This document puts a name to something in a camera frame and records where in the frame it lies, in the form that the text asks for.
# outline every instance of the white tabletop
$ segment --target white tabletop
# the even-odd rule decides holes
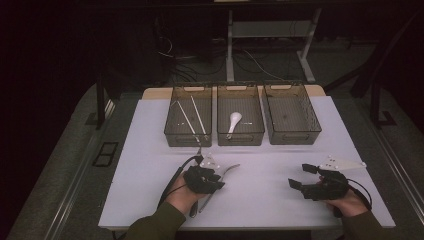
[[[325,204],[304,199],[289,187],[288,178],[304,184],[318,181],[318,174],[302,171],[302,164],[319,165],[329,155],[362,162],[331,97],[311,97],[322,127],[314,145],[270,145],[265,132],[261,146],[220,147],[213,118],[212,153],[220,169],[240,167],[225,176],[202,213],[187,221],[185,230],[322,229],[340,226]],[[135,220],[155,212],[160,195],[179,166],[197,148],[170,148],[163,133],[169,99],[140,100],[111,184],[99,226],[126,229]],[[216,116],[216,99],[213,116]],[[346,170],[372,195],[373,213],[384,227],[395,223],[366,169]]]

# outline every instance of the gray floor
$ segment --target gray floor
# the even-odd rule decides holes
[[[299,43],[282,41],[260,51],[248,44],[236,43],[235,46],[251,53],[273,75],[304,80],[295,55]],[[343,40],[312,45],[308,61],[316,84],[325,86],[355,69],[366,61],[374,48],[353,46],[346,49],[346,46]],[[246,52],[239,50],[235,54],[236,81],[272,79],[258,68]],[[179,72],[171,77],[169,85],[176,79],[224,81],[224,60],[221,54],[213,62],[196,59],[186,62],[184,66],[178,66],[184,73]],[[423,135],[387,92],[383,92],[381,108],[392,114],[397,125],[376,129],[368,118],[369,95],[363,99],[352,98],[349,94],[352,84],[353,81],[349,81],[327,95],[333,97],[360,156],[367,163],[368,171],[392,214],[397,226],[389,231],[398,239],[423,239],[422,220],[411,204],[414,197],[406,194],[411,185],[405,187],[401,184],[402,178],[399,176],[402,173],[395,174],[393,169],[396,168],[391,163],[393,159],[398,160],[418,192],[424,192]],[[112,238],[111,232],[99,228],[97,223],[139,98],[138,93],[127,93],[119,101],[114,101],[114,111],[108,115],[105,125],[96,130],[94,125],[87,125],[87,119],[96,112],[95,86],[88,89],[8,239]],[[118,142],[118,151],[110,167],[93,167],[91,163],[104,142]],[[316,240],[335,239],[340,233],[340,229],[312,231],[312,237]]]

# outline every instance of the green sleeve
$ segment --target green sleeve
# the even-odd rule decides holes
[[[152,216],[135,221],[128,229],[125,240],[171,240],[185,220],[180,211],[164,202]]]
[[[371,211],[354,217],[343,217],[342,223],[346,240],[391,239]]]

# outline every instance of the hand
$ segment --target hand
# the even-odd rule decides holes
[[[170,203],[182,214],[188,213],[191,206],[199,199],[206,196],[206,194],[197,194],[191,191],[184,180],[184,173],[182,173],[175,183],[172,185],[165,202]]]
[[[334,207],[339,208],[345,217],[353,217],[368,211],[362,200],[350,189],[343,198],[323,202],[327,203],[331,210]]]

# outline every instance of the white plastic spoon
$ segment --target white plastic spoon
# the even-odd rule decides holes
[[[230,130],[228,130],[227,139],[231,139],[232,133],[234,132],[234,128],[236,127],[237,123],[242,118],[241,114],[239,112],[233,112],[230,115]]]

